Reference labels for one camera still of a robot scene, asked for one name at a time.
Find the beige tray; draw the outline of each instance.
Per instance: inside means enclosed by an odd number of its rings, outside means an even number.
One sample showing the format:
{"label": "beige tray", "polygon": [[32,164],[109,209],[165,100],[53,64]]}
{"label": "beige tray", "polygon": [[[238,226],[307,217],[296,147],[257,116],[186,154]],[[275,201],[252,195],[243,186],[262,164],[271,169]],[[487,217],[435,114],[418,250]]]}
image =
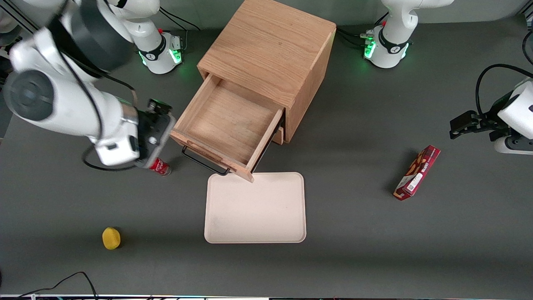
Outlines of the beige tray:
{"label": "beige tray", "polygon": [[204,237],[209,243],[299,243],[305,239],[304,179],[296,172],[235,174],[207,182]]}

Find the open drawer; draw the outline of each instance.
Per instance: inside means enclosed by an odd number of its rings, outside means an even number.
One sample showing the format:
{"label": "open drawer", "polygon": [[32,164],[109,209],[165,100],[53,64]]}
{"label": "open drawer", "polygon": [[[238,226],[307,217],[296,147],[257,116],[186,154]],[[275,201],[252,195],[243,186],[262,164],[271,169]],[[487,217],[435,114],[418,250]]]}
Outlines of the open drawer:
{"label": "open drawer", "polygon": [[[171,137],[182,153],[225,175],[231,171],[249,182],[264,150],[280,127],[283,107],[268,98],[209,74],[174,126]],[[216,171],[186,151],[226,169]]]}

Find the yellow sponge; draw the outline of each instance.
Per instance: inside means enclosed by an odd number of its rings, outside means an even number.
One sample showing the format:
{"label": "yellow sponge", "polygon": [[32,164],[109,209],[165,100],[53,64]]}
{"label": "yellow sponge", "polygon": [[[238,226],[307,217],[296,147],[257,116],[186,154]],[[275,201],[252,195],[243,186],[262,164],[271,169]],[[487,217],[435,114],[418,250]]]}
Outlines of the yellow sponge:
{"label": "yellow sponge", "polygon": [[107,227],[102,233],[103,245],[108,250],[114,250],[120,246],[120,233],[113,227]]}

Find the green led light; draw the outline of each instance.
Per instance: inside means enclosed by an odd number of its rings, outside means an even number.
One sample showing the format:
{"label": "green led light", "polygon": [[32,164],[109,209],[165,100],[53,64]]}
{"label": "green led light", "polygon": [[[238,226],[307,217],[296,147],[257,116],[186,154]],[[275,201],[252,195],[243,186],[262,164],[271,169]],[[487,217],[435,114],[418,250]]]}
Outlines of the green led light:
{"label": "green led light", "polygon": [[375,48],[376,48],[376,42],[372,41],[370,44],[368,44],[365,49],[365,57],[371,58],[372,54],[374,53]]}
{"label": "green led light", "polygon": [[407,48],[409,48],[409,43],[405,45],[405,50],[403,51],[403,54],[401,55],[402,58],[405,57],[405,53],[407,53]]}
{"label": "green led light", "polygon": [[168,49],[168,52],[170,53],[170,55],[171,55],[171,57],[174,60],[174,63],[176,65],[181,63],[181,51]]}
{"label": "green led light", "polygon": [[142,64],[146,66],[146,61],[144,61],[144,57],[142,56],[141,51],[139,51],[139,56],[142,59]]}

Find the gray table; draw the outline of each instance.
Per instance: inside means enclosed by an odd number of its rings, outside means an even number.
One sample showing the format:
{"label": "gray table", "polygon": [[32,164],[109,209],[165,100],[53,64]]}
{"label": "gray table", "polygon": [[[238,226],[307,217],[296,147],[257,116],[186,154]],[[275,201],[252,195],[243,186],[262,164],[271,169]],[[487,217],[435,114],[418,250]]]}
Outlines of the gray table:
{"label": "gray table", "polygon": [[[81,163],[86,138],[14,118],[0,146],[2,294],[83,270],[101,294],[531,299],[533,159],[496,153],[488,134],[448,137],[449,120],[474,108],[487,65],[532,69],[520,48],[525,33],[523,17],[420,25],[392,70],[337,38],[293,141],[271,145],[257,169],[304,176],[308,233],[300,244],[207,243],[211,173],[173,141],[161,155],[174,168],[168,178],[100,172]],[[150,74],[135,59],[115,75],[179,116],[216,36],[190,32],[186,61],[170,74]],[[484,107],[521,79],[488,74]],[[129,99],[114,83],[98,86]],[[396,200],[391,191],[429,144],[442,149],[439,159],[414,198]],[[122,249],[104,249],[107,226],[121,228]],[[57,292],[90,290],[77,278]]]}

